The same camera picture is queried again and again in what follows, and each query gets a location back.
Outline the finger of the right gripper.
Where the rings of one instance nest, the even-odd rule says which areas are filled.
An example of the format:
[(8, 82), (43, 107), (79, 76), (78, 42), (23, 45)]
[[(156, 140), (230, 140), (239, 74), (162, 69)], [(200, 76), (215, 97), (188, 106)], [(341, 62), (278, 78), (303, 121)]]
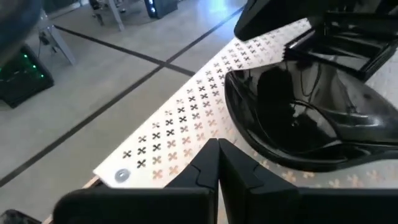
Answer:
[(328, 8), (327, 0), (248, 0), (234, 35), (247, 41), (297, 20), (323, 14)]

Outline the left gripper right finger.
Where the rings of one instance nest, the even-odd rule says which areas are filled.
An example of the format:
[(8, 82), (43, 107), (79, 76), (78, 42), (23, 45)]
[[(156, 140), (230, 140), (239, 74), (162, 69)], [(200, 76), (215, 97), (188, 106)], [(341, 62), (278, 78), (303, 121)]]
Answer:
[(230, 223), (397, 224), (396, 189), (298, 187), (272, 173), (226, 139), (220, 145), (220, 185)]

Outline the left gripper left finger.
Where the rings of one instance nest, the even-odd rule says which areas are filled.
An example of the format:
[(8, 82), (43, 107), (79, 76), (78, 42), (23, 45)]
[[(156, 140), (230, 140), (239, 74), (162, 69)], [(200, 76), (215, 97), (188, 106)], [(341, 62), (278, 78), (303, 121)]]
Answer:
[(103, 224), (216, 223), (220, 145), (209, 139), (162, 189), (80, 189), (63, 196), (53, 222)]

